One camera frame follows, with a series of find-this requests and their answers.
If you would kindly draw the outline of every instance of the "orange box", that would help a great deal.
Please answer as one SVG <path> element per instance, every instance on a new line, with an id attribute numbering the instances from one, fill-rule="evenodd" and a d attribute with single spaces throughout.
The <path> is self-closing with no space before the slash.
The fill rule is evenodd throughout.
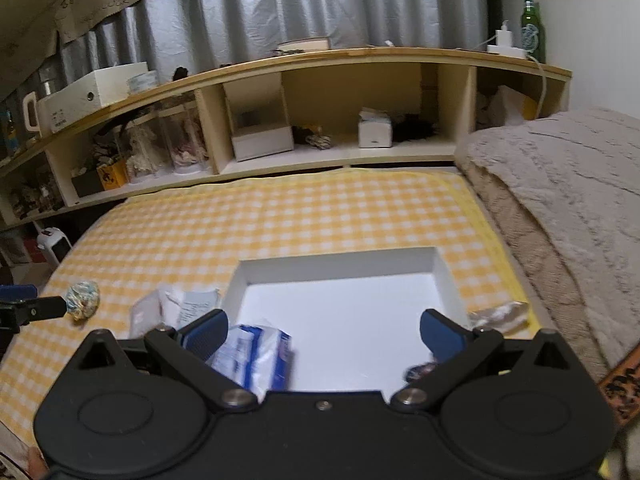
<path id="1" fill-rule="evenodd" d="M 127 183 L 127 173 L 124 160 L 119 160 L 111 166 L 103 166 L 98 168 L 100 182 L 105 191 L 109 189 L 118 189 Z"/>

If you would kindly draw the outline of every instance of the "beige valance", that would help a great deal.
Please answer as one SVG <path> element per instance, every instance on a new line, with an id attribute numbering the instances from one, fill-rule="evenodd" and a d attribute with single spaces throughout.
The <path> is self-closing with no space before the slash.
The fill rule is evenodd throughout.
<path id="1" fill-rule="evenodd" d="M 73 41 L 104 18 L 140 0 L 58 0 L 42 5 L 35 19 L 20 24 L 0 43 L 0 100 L 10 94 L 41 63 L 55 54 L 56 32 L 63 43 Z"/>

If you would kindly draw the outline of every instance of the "wooden shelf top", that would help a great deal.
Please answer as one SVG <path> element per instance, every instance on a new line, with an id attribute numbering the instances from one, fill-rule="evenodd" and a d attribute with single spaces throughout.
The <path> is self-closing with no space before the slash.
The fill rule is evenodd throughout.
<path id="1" fill-rule="evenodd" d="M 300 68 L 330 66 L 337 64 L 355 64 L 368 62 L 430 62 L 441 64 L 462 64 L 510 70 L 512 72 L 539 75 L 537 65 L 529 60 L 515 57 L 498 56 L 486 52 L 469 50 L 449 50 L 444 48 L 422 47 L 371 47 L 344 48 L 340 50 L 326 50 L 322 52 L 308 52 L 293 54 L 292 56 L 269 57 L 245 63 L 239 63 L 224 68 L 217 68 L 202 72 L 178 81 L 160 85 L 140 94 L 119 101 L 113 105 L 101 108 L 87 117 L 70 124 L 56 134 L 41 139 L 28 150 L 18 155 L 14 160 L 0 168 L 0 178 L 15 170 L 37 154 L 41 153 L 52 142 L 69 139 L 75 134 L 84 132 L 98 124 L 113 119 L 120 114 L 135 110 L 156 101 L 197 90 L 210 85 L 225 83 L 243 77 L 261 75 Z M 572 72 L 551 65 L 542 65 L 545 74 L 550 79 L 568 81 Z"/>
<path id="2" fill-rule="evenodd" d="M 196 184 L 212 184 L 270 173 L 309 170 L 312 168 L 338 168 L 350 164 L 379 164 L 384 162 L 434 162 L 453 160 L 455 150 L 453 140 L 441 136 L 425 140 L 409 140 L 391 148 L 359 148 L 356 140 L 338 144 L 328 150 L 317 150 L 311 146 L 299 146 L 292 152 L 252 158 L 243 162 L 231 161 L 221 174 L 211 170 L 197 173 L 171 173 L 158 178 L 150 178 L 139 184 L 125 184 L 117 189 L 85 196 L 78 203 L 57 211 L 47 211 L 24 218 L 1 227 L 0 231 L 11 229 L 28 222 L 49 218 L 92 205 L 111 202 L 121 198 L 146 194 L 169 187 L 188 187 Z"/>

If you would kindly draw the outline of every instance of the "yellow checkered tablecloth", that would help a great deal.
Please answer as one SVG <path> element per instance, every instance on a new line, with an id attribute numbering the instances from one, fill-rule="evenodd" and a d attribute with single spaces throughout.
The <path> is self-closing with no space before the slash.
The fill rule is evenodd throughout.
<path id="1" fill-rule="evenodd" d="M 160 283 L 223 290 L 239 260 L 438 246 L 469 310 L 526 301 L 462 177 L 338 170 L 169 189 L 130 198 L 76 244 L 44 295 L 100 286 L 84 326 L 68 316 L 22 329 L 0 367 L 0 420 L 34 442 L 33 415 L 84 336 L 129 331 L 129 309 Z"/>

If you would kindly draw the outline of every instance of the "orange patterned strap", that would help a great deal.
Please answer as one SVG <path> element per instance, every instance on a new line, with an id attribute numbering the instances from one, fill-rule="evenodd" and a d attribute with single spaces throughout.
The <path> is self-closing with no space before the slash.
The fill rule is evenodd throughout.
<path id="1" fill-rule="evenodd" d="M 598 387 L 620 426 L 626 426 L 636 417 L 640 412 L 640 344 L 600 381 Z"/>

